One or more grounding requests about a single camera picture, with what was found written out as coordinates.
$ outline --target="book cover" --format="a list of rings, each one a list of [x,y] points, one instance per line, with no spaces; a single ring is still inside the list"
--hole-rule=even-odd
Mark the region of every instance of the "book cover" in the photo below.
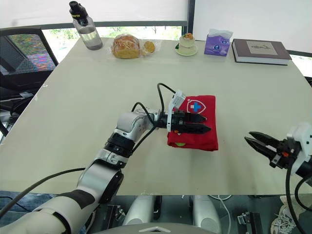
[[[234,39],[233,43],[238,57],[292,60],[280,41]]]

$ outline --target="shield logo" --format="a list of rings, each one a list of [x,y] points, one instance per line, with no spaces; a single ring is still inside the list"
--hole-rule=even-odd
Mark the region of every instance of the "shield logo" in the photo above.
[[[201,101],[188,99],[187,109],[186,109],[187,112],[200,114],[205,109],[206,109],[206,106]]]

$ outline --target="table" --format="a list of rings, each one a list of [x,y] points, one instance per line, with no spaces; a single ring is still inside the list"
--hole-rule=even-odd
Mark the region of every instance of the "table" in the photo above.
[[[162,41],[147,58],[117,59],[113,39],[88,50],[79,40],[57,66],[0,146],[0,189],[22,191],[59,171],[85,167],[136,101],[160,108],[163,82],[186,95],[215,95],[219,150],[172,148],[166,130],[150,135],[123,170],[119,195],[284,194],[286,170],[273,169],[244,140],[249,131],[278,139],[292,126],[311,121],[312,92],[296,66],[235,63],[199,52],[182,57],[176,41]],[[165,105],[172,97],[163,91]],[[80,172],[51,179],[34,192],[75,188]],[[299,181],[292,177],[292,191]],[[304,186],[303,193],[312,193]]]

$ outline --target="purple tissue box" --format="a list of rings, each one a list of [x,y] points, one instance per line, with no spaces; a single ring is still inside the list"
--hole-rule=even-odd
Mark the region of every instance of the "purple tissue box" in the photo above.
[[[209,37],[207,35],[205,52],[206,55],[226,56],[230,48],[230,40],[222,36]]]

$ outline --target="white sneaker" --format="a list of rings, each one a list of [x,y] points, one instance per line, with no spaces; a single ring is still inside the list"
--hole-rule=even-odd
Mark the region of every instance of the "white sneaker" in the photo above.
[[[291,212],[286,205],[283,205],[278,217],[271,224],[271,234],[290,234],[295,226]]]

